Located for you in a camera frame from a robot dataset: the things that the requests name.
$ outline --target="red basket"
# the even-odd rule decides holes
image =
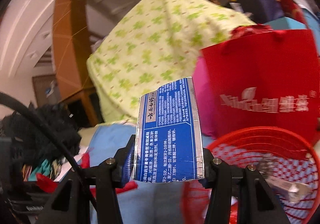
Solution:
[[[208,146],[214,157],[230,165],[246,167],[257,164],[264,154],[273,154],[274,176],[309,184],[313,193],[298,204],[280,196],[292,224],[306,224],[320,204],[320,162],[317,154],[301,136],[277,127],[252,127],[226,134]],[[184,184],[182,212],[186,224],[202,224],[209,203],[209,190],[198,181]]]

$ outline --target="blue toothpaste box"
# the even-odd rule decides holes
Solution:
[[[133,178],[150,183],[204,178],[191,77],[163,85],[140,98]]]

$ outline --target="green patterned cloth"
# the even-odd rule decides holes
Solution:
[[[141,0],[87,60],[105,122],[136,121],[140,96],[191,76],[200,49],[251,24],[207,0]]]

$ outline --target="screw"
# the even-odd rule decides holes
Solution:
[[[112,157],[106,159],[106,163],[107,163],[107,164],[113,164],[113,163],[115,163],[115,162],[116,162],[116,160],[115,160],[114,158],[112,158]]]
[[[222,161],[221,161],[220,158],[214,158],[214,159],[212,160],[212,162],[213,162],[214,164],[220,164],[220,163],[222,163]]]
[[[256,170],[256,167],[253,164],[249,164],[247,167],[248,167],[248,169],[250,171],[255,171]]]

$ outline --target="red cloth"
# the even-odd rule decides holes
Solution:
[[[218,136],[246,127],[278,126],[316,143],[319,63],[310,30],[242,36],[202,52]]]
[[[279,3],[285,16],[297,20],[308,26],[307,21],[304,18],[302,9],[293,0],[279,0]]]
[[[86,152],[82,156],[82,161],[81,165],[82,168],[89,168],[90,167],[90,155],[88,152]],[[54,190],[57,188],[58,183],[54,182],[47,176],[44,176],[40,173],[36,174],[37,177],[37,185],[40,189],[47,193],[53,193]],[[122,189],[121,188],[116,188],[116,194],[126,192],[129,190],[136,189],[138,187],[138,184],[135,181],[129,181]],[[94,197],[96,197],[96,188],[90,188],[90,191]]]
[[[237,224],[238,203],[231,206],[229,224]]]

